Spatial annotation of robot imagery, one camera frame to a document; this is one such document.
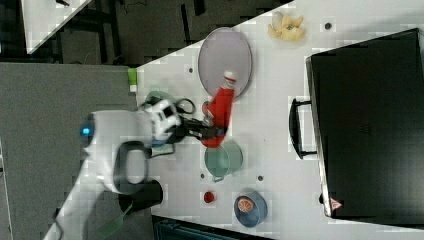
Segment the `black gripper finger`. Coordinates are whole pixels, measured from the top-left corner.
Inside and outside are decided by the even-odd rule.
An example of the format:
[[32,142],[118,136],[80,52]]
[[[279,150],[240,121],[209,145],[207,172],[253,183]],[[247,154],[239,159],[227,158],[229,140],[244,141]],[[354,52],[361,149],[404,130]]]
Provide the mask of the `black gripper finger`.
[[207,139],[212,139],[212,138],[220,137],[220,136],[224,136],[224,135],[225,135],[225,132],[223,130],[203,131],[203,132],[189,131],[188,132],[188,136],[194,137],[197,140],[207,140]]
[[183,126],[188,130],[201,130],[212,128],[212,125],[206,124],[203,121],[197,119],[186,119],[183,123]]

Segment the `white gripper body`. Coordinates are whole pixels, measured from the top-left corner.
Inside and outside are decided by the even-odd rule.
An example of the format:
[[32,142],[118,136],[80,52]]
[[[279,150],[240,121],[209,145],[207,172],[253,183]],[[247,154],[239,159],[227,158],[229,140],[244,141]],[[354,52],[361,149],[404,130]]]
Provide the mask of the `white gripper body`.
[[174,144],[185,138],[182,117],[170,100],[151,98],[143,103],[143,111],[152,119],[153,144]]

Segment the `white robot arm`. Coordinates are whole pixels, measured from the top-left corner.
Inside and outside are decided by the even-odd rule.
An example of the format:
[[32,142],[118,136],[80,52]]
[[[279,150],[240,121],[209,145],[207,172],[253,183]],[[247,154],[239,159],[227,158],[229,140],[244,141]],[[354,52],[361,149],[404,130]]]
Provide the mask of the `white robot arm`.
[[200,121],[188,119],[178,102],[152,97],[135,111],[90,113],[80,130],[85,158],[79,175],[43,240],[83,240],[85,223],[103,192],[132,195],[144,187],[154,147],[187,136],[217,147],[231,108],[231,101],[215,99],[202,106]]

